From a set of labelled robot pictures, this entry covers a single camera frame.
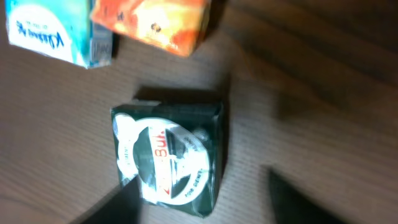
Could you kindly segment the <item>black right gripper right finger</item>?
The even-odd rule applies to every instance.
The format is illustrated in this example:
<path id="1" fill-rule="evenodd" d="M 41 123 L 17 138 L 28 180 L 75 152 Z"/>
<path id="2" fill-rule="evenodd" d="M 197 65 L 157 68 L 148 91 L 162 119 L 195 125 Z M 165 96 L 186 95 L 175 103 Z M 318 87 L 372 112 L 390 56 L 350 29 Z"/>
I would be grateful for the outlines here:
<path id="1" fill-rule="evenodd" d="M 269 169 L 269 195 L 277 224 L 345 224 L 318 206 L 274 169 Z"/>

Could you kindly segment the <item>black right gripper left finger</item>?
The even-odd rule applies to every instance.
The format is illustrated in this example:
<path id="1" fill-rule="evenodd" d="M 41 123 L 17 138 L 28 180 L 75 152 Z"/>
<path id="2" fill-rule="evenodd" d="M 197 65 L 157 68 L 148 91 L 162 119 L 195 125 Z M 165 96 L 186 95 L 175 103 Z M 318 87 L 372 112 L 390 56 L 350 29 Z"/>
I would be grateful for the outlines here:
<path id="1" fill-rule="evenodd" d="M 117 186 L 72 224 L 139 224 L 142 215 L 139 179 L 133 178 L 124 187 Z"/>

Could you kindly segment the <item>Zam-Buk ointment tin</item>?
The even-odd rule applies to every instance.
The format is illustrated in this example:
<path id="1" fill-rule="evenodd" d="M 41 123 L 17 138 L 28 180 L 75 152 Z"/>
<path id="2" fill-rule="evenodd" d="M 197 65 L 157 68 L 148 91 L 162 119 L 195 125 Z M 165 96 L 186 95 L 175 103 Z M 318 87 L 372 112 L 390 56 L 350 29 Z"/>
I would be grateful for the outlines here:
<path id="1" fill-rule="evenodd" d="M 121 185 L 137 178 L 146 203 L 205 218 L 222 176 L 222 103 L 134 100 L 111 108 Z"/>

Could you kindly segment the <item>orange tissue pack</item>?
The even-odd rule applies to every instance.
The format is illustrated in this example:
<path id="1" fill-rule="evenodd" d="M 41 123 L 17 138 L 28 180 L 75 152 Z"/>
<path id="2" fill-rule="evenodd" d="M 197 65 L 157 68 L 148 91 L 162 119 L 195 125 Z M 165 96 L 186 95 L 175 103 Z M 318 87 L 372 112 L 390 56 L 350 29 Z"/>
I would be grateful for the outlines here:
<path id="1" fill-rule="evenodd" d="M 188 57 L 203 40 L 210 0 L 99 0 L 91 20 L 132 39 Z"/>

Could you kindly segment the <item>teal tissue pack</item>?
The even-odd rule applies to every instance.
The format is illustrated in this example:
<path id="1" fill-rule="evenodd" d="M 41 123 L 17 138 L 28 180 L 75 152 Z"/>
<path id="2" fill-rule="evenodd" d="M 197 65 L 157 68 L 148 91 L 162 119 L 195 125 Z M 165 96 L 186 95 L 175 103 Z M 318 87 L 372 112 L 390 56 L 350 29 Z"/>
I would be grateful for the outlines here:
<path id="1" fill-rule="evenodd" d="M 84 68 L 111 64 L 113 33 L 94 23 L 95 0 L 5 0 L 9 43 Z"/>

